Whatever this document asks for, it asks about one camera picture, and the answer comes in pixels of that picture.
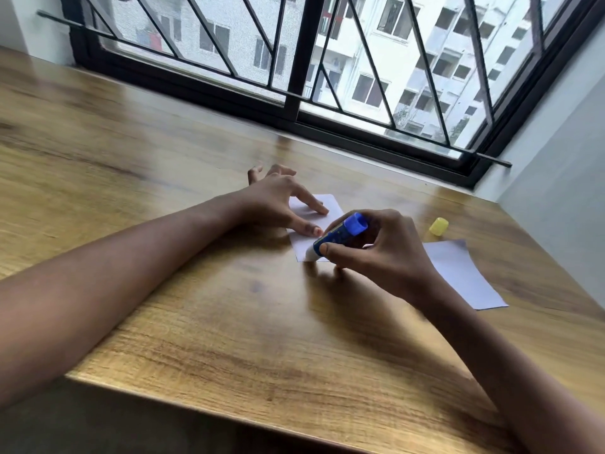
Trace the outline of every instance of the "wooden table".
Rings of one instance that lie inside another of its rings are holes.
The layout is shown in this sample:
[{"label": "wooden table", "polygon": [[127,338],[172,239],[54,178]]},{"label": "wooden table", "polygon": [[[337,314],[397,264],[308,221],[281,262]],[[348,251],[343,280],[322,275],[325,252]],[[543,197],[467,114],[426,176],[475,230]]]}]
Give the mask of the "wooden table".
[{"label": "wooden table", "polygon": [[[488,203],[80,71],[0,51],[0,274],[246,186],[278,162],[344,210],[465,238],[510,304],[480,315],[605,413],[605,313]],[[155,292],[69,377],[380,453],[517,442],[436,330],[363,278],[240,229]]]}]

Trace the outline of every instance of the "person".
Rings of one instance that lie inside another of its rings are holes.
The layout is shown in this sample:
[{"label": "person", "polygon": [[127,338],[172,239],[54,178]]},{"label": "person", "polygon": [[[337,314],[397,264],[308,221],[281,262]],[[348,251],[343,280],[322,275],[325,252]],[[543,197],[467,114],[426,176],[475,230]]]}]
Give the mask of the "person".
[{"label": "person", "polygon": [[[74,367],[163,280],[231,228],[258,224],[323,231],[296,216],[290,196],[328,210],[275,165],[250,185],[43,261],[0,282],[0,405]],[[362,210],[369,228],[349,247],[323,244],[337,267],[404,298],[441,332],[533,454],[605,452],[605,423],[508,343],[431,264],[411,218]],[[344,219],[330,225],[336,226]],[[374,244],[362,249],[365,244]]]}]

